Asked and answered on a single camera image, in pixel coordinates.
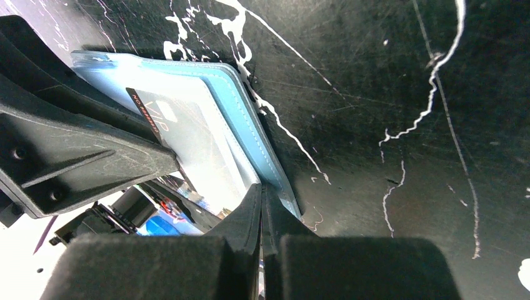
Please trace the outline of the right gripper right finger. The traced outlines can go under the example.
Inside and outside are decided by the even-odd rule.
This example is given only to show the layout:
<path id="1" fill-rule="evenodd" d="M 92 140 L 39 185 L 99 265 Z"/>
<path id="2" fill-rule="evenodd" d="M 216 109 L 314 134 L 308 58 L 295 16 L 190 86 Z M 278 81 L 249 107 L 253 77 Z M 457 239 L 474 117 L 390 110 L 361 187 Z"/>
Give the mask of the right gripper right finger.
<path id="1" fill-rule="evenodd" d="M 262 187 L 267 299 L 459 299 L 442 252 L 419 238 L 320 237 Z"/>

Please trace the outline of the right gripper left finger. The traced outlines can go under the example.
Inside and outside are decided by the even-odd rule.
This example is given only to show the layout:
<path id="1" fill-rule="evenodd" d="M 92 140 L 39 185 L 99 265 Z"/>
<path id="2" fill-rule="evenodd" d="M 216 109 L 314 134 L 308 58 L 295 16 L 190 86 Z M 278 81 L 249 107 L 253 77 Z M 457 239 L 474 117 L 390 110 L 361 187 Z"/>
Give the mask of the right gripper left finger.
<path id="1" fill-rule="evenodd" d="M 261 191 L 201 236 L 82 235 L 42 298 L 257 299 Z"/>

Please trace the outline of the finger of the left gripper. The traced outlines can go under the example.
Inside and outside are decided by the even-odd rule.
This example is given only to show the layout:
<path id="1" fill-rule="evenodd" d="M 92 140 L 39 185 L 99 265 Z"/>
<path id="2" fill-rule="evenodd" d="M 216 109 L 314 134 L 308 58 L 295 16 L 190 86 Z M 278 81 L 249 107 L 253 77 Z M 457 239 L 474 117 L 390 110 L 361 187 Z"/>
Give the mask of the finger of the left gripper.
<path id="1" fill-rule="evenodd" d="M 176 171 L 147 122 L 78 77 L 20 16 L 1 18 L 1 227 Z"/>

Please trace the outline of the blue card holder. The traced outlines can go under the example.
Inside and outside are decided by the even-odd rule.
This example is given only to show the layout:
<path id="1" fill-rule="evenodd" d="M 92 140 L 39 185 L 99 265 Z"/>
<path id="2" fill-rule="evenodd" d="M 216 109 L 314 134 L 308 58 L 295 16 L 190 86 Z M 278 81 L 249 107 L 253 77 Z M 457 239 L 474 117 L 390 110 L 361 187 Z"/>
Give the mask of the blue card holder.
<path id="1" fill-rule="evenodd" d="M 169 89 L 195 88 L 198 83 L 205 84 L 256 172 L 259 179 L 257 183 L 272 185 L 287 210 L 296 217 L 301 216 L 289 180 L 233 67 L 224 63 L 163 61 L 99 51 L 74 51 L 71 57 L 73 71 L 79 77 L 120 107 L 142 118 L 167 148 L 169 146 L 161 138 L 154 121 L 132 100 L 126 89 L 160 93 Z M 186 196 L 198 200 L 200 205 L 209 209 L 188 178 L 187 182 L 193 187 L 193 191 L 187 192 Z"/>

